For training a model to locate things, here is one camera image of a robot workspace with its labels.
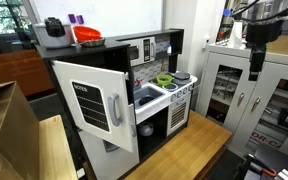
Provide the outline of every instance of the wooden cabinet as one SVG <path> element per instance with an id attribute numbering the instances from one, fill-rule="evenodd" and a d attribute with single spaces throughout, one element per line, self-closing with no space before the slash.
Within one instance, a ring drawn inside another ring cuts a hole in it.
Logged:
<path id="1" fill-rule="evenodd" d="M 249 54 L 210 47 L 196 110 L 234 133 L 229 148 L 241 156 L 259 143 L 288 155 L 288 56 L 267 53 L 258 81 L 248 81 Z"/>

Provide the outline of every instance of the wall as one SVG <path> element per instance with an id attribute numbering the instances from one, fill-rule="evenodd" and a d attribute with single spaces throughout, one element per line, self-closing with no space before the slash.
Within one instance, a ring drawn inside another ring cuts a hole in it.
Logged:
<path id="1" fill-rule="evenodd" d="M 225 1 L 168 0 L 165 28 L 184 28 L 184 49 L 179 56 L 178 70 L 201 79 L 206 60 L 202 45 L 206 36 L 214 43 L 220 26 Z"/>
<path id="2" fill-rule="evenodd" d="M 37 21 L 57 17 L 69 22 L 68 14 L 83 15 L 86 26 L 117 36 L 160 30 L 163 0 L 23 0 L 29 1 Z"/>

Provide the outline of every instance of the floor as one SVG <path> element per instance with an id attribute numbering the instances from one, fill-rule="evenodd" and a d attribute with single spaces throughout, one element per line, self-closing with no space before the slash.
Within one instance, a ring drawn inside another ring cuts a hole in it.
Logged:
<path id="1" fill-rule="evenodd" d="M 237 165 L 242 158 L 229 150 L 225 150 L 222 157 L 216 163 L 211 172 L 207 175 L 208 180 L 231 180 L 236 173 Z"/>
<path id="2" fill-rule="evenodd" d="M 33 100 L 30 101 L 29 103 L 39 120 L 43 120 L 58 114 L 62 116 L 65 132 L 68 137 L 68 142 L 72 152 L 75 167 L 77 169 L 81 168 L 83 162 L 81 155 L 81 148 L 72 131 L 68 118 L 65 114 L 65 111 L 61 105 L 61 102 L 57 94 L 52 94 L 37 100 Z M 226 150 L 223 156 L 218 161 L 218 163 L 207 175 L 207 179 L 208 180 L 232 179 L 236 172 L 235 168 L 241 161 L 242 159 L 240 157 L 238 157 L 231 151 Z"/>

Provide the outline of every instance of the wooden table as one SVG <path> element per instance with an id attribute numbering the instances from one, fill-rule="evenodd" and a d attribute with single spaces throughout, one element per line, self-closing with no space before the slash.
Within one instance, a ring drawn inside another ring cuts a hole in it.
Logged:
<path id="1" fill-rule="evenodd" d="M 59 115 L 40 122 L 40 179 L 77 180 Z"/>
<path id="2" fill-rule="evenodd" d="M 188 127 L 126 179 L 202 179 L 217 162 L 232 133 L 191 111 Z"/>

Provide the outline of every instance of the cabinet door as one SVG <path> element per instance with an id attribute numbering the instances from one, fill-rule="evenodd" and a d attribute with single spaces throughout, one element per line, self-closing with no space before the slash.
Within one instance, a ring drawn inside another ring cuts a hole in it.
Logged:
<path id="1" fill-rule="evenodd" d="M 288 154 L 288 66 L 265 63 L 231 146 L 254 152 L 259 143 Z"/>
<path id="2" fill-rule="evenodd" d="M 54 61 L 54 72 L 76 125 L 133 152 L 123 72 Z"/>
<path id="3" fill-rule="evenodd" d="M 248 81 L 249 60 L 210 53 L 197 112 L 235 132 L 256 82 Z"/>

